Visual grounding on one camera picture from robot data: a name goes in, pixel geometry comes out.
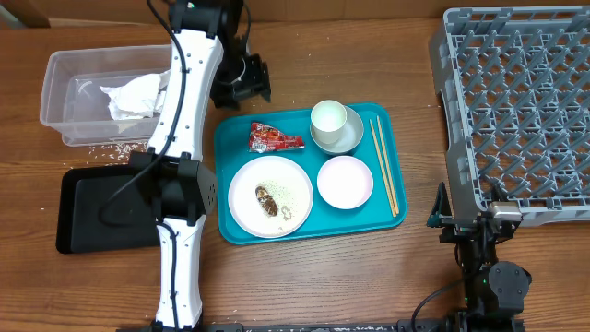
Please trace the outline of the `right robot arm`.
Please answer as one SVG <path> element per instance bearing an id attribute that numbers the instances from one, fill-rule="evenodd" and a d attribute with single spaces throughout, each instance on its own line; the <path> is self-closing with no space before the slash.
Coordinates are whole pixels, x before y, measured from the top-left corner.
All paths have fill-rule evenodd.
<path id="1" fill-rule="evenodd" d="M 464 288 L 466 306 L 449 313 L 432 331 L 525 330 L 524 322 L 515 317 L 524 310 L 532 277 L 515 263 L 501 261 L 496 253 L 498 244 L 513 238 L 523 214 L 499 186 L 492 189 L 492 197 L 487 210 L 471 219 L 459 219 L 452 215 L 445 184 L 439 184 L 427 226 L 440 228 L 440 242 L 454 246 L 455 262 L 462 277 L 417 306 L 410 321 L 414 331 L 418 329 L 421 308 L 458 285 Z"/>

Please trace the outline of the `brown food scrap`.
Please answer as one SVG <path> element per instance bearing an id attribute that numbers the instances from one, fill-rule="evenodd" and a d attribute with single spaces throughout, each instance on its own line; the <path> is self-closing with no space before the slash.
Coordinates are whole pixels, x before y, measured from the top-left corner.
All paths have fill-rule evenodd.
<path id="1" fill-rule="evenodd" d="M 260 207 L 270 217 L 275 217 L 278 214 L 277 203 L 268 191 L 259 185 L 255 188 L 255 194 Z"/>

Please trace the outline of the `small white bowl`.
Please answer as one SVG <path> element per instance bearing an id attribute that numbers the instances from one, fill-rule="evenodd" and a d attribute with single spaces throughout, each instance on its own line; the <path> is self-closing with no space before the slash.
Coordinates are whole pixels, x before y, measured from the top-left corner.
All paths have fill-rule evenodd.
<path id="1" fill-rule="evenodd" d="M 363 161 L 351 156 L 328 160 L 318 172 L 316 182 L 322 199 L 337 209 L 359 208 L 372 195 L 372 172 Z"/>

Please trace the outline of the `pile of rice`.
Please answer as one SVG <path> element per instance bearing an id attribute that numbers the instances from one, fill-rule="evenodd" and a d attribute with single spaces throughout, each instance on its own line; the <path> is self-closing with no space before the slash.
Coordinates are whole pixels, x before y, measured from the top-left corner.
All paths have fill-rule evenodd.
<path id="1" fill-rule="evenodd" d="M 261 182 L 259 186 L 266 190 L 279 208 L 294 206 L 294 189 L 290 184 L 284 184 L 279 180 L 266 180 Z"/>

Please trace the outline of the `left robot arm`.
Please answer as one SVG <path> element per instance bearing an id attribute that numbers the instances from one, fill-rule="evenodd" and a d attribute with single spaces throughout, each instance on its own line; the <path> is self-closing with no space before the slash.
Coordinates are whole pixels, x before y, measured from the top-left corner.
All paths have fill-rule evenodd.
<path id="1" fill-rule="evenodd" d="M 108 209 L 136 188 L 159 234 L 159 307 L 149 331 L 197 331 L 203 303 L 199 294 L 202 233 L 216 199 L 215 174 L 203 162 L 203 134 L 210 105 L 237 110 L 241 101 L 271 96 L 268 68 L 251 54 L 249 37 L 238 36 L 243 1 L 174 1 L 160 24 L 171 38 L 166 98 L 145 152 L 134 152 L 134 177 L 100 207 Z"/>

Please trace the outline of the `red sauce packet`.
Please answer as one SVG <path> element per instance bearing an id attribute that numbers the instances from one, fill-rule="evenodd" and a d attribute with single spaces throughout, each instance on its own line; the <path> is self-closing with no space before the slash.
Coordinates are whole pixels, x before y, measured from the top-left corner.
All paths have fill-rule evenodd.
<path id="1" fill-rule="evenodd" d="M 300 136 L 287 136 L 275 127 L 252 122 L 249 135 L 249 150 L 257 153 L 305 148 Z"/>

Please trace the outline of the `white cup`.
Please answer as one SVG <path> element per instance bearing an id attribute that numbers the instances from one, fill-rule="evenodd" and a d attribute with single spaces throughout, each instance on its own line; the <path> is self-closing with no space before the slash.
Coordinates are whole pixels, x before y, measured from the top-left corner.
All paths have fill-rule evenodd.
<path id="1" fill-rule="evenodd" d="M 337 142 L 341 138 L 347 119 L 347 111 L 340 102 L 318 102 L 311 111 L 311 125 L 315 138 L 323 144 Z"/>

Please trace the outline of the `large white plate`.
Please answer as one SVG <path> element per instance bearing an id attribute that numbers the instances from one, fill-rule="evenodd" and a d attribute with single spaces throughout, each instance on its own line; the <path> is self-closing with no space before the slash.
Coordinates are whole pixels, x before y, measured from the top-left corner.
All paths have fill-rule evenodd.
<path id="1" fill-rule="evenodd" d="M 255 188 L 266 180 L 279 180 L 294 189 L 293 207 L 278 207 L 270 217 L 260 207 Z M 247 162 L 230 183 L 228 205 L 237 224 L 249 234 L 265 239 L 295 232 L 311 214 L 313 186 L 307 173 L 296 162 L 279 156 L 265 156 Z"/>

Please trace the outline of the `white napkin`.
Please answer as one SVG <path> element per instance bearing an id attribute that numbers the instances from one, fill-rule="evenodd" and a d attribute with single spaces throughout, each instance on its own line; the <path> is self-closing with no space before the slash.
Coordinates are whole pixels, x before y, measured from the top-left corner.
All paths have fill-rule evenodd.
<path id="1" fill-rule="evenodd" d="M 108 109 L 115 121 L 153 118 L 162 112 L 170 71 L 134 78 L 121 87 L 103 87 L 109 98 Z"/>

